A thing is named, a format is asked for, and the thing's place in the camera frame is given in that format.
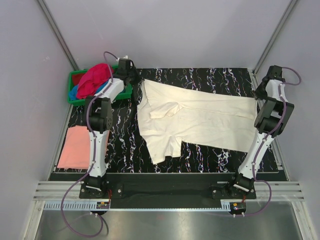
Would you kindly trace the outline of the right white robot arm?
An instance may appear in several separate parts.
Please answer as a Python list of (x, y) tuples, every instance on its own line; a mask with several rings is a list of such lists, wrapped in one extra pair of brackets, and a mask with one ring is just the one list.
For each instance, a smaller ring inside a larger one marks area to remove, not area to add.
[(227, 185), (228, 195), (232, 198), (243, 198), (254, 192), (257, 172), (266, 150), (286, 127), (295, 106), (288, 101), (285, 86), (290, 85), (283, 78), (283, 67), (272, 65), (266, 76), (256, 88), (254, 95), (262, 100), (254, 122), (256, 132), (245, 160), (239, 166), (234, 179)]

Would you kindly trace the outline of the cream white t shirt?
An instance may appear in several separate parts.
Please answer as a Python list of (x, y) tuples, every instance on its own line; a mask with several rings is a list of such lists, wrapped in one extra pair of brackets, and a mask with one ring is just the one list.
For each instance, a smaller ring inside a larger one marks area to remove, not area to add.
[(248, 152), (255, 135), (257, 102), (171, 86), (152, 80), (141, 84), (137, 106), (139, 133), (153, 164), (181, 156), (182, 143)]

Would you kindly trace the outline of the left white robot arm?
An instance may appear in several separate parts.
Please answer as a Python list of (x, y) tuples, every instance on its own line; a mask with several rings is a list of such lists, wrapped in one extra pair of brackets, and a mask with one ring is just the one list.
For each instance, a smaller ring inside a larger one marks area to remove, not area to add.
[(97, 198), (108, 193), (105, 157), (110, 130), (113, 126), (112, 102), (129, 84), (142, 78), (136, 67), (129, 70), (118, 68), (101, 91), (85, 100), (86, 125), (89, 132), (89, 167), (84, 177), (86, 189)]

